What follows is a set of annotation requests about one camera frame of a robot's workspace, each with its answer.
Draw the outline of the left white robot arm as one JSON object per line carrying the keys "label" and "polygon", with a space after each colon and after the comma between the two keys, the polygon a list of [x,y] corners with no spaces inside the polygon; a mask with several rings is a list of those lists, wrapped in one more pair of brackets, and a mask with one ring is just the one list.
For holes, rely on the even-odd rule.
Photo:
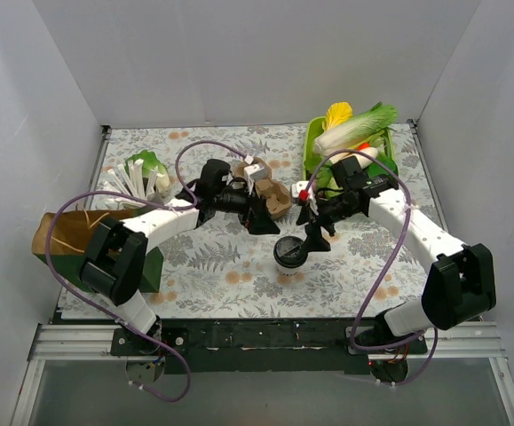
{"label": "left white robot arm", "polygon": [[216,213],[235,213],[253,235],[280,232],[267,207],[257,194],[256,182],[268,176],[264,164],[253,162],[235,177],[231,166],[208,160],[201,175],[161,209],[153,209],[123,221],[107,217],[100,221],[85,250],[80,280],[106,299],[115,318],[133,331],[130,343],[144,355],[155,353],[162,342],[153,327],[157,317],[147,306],[139,285],[146,256],[166,240],[192,231]]}

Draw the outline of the white paper coffee cup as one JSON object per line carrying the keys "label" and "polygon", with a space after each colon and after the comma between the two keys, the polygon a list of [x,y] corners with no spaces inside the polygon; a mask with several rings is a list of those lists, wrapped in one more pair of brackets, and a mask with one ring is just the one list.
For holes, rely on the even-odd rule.
{"label": "white paper coffee cup", "polygon": [[279,273],[287,276],[295,275],[296,273],[301,271],[302,266],[305,264],[305,261],[291,263],[291,262],[284,262],[284,261],[277,261],[277,270]]}

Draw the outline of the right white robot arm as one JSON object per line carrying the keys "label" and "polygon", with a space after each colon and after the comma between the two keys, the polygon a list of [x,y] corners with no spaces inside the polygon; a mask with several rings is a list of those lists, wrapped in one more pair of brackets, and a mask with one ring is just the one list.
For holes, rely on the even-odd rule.
{"label": "right white robot arm", "polygon": [[390,170],[371,177],[353,156],[331,170],[338,189],[330,199],[319,198],[310,181],[290,188],[306,233],[298,255],[329,251],[322,233],[333,234],[337,222],[361,213],[397,237],[394,251],[406,248],[427,274],[419,297],[378,313],[364,332],[352,330],[355,351],[391,353],[428,328],[448,330],[495,307],[494,260],[487,247],[471,246],[432,222]]}

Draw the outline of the brown pulp cup carrier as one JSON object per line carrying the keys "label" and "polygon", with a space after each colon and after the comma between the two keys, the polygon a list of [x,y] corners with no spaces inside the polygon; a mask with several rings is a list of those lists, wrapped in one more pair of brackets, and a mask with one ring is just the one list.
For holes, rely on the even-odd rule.
{"label": "brown pulp cup carrier", "polygon": [[279,217],[278,217],[278,219],[280,219],[281,217],[285,216],[289,212],[289,210],[292,206],[292,198],[291,198],[291,194],[290,194],[289,190],[287,189],[287,187],[280,181],[273,179],[272,169],[269,167],[268,164],[267,164],[267,166],[270,170],[270,177],[266,178],[266,179],[258,180],[255,183],[255,186],[256,186],[257,194],[259,196],[276,197],[278,199],[278,202],[279,202],[279,210],[278,210]]}

